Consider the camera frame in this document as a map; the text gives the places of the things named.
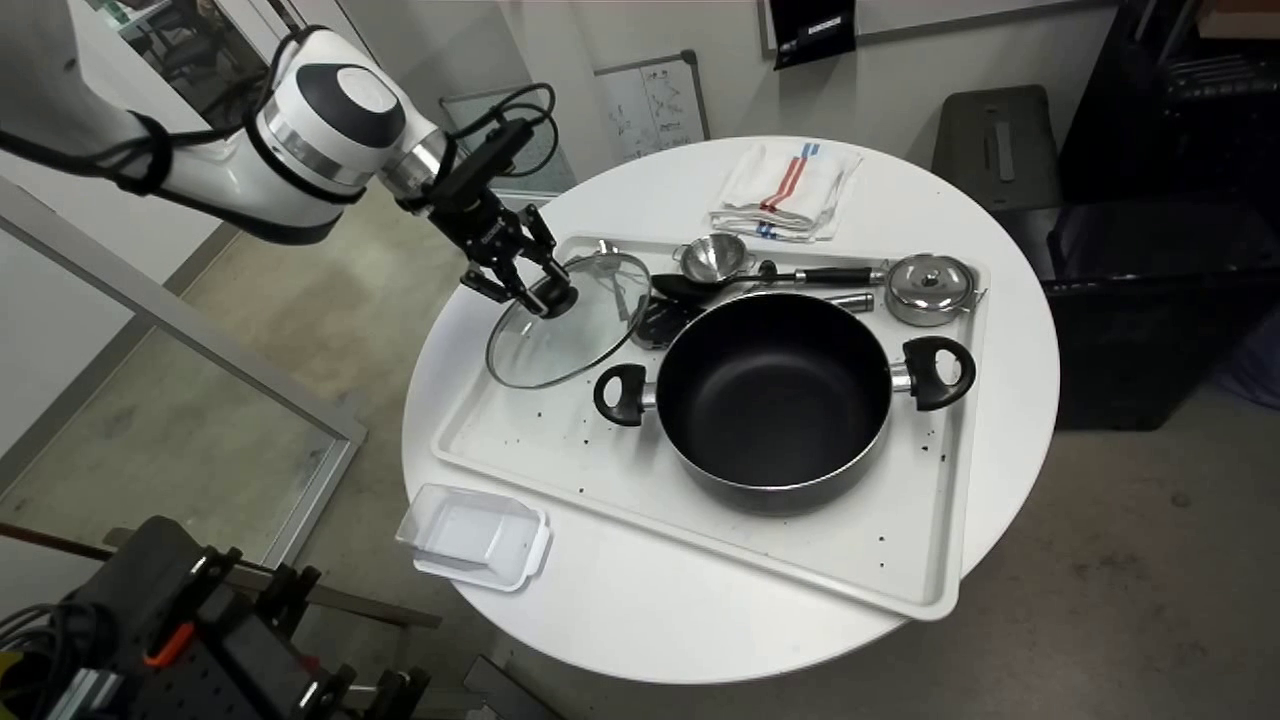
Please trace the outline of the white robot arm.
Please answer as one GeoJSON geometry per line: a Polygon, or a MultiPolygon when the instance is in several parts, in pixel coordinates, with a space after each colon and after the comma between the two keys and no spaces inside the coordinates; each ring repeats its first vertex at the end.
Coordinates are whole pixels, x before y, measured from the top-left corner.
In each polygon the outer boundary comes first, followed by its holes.
{"type": "Polygon", "coordinates": [[[6,24],[0,67],[0,142],[13,158],[166,196],[275,245],[323,242],[380,182],[463,253],[472,292],[539,321],[577,304],[539,212],[493,192],[534,126],[511,122],[458,158],[458,142],[331,29],[292,31],[274,55],[267,96],[223,134],[176,134],[106,101],[81,74],[67,14],[52,5],[6,24]]]}

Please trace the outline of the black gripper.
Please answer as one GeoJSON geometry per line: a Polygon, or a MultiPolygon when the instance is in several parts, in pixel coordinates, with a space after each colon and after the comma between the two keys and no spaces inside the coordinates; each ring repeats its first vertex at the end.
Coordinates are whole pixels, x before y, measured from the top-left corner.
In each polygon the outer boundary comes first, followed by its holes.
{"type": "Polygon", "coordinates": [[[522,304],[534,315],[565,315],[577,304],[570,269],[553,257],[553,237],[534,210],[511,212],[493,182],[534,142],[529,126],[499,126],[463,160],[458,160],[427,192],[427,222],[463,253],[463,289],[522,304]]]}

